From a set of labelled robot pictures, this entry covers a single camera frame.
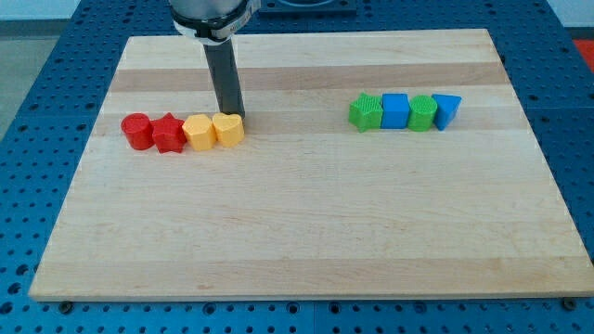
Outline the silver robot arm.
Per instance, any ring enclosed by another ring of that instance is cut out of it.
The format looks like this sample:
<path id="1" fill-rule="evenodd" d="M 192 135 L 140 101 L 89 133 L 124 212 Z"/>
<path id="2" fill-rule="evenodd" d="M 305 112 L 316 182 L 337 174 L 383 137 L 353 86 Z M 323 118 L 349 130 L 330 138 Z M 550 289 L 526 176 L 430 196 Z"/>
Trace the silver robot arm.
<path id="1" fill-rule="evenodd" d="M 242 29 L 261 0 L 170 0 L 175 28 L 204 45 L 220 45 Z"/>

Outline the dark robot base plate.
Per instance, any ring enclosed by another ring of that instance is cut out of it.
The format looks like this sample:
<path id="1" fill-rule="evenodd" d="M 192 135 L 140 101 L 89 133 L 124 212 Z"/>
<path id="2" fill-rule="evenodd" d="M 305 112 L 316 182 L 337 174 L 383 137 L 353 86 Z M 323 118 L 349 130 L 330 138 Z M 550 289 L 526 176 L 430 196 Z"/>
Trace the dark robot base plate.
<path id="1" fill-rule="evenodd" d="M 262 15 L 355 14 L 356 0 L 262 0 Z"/>

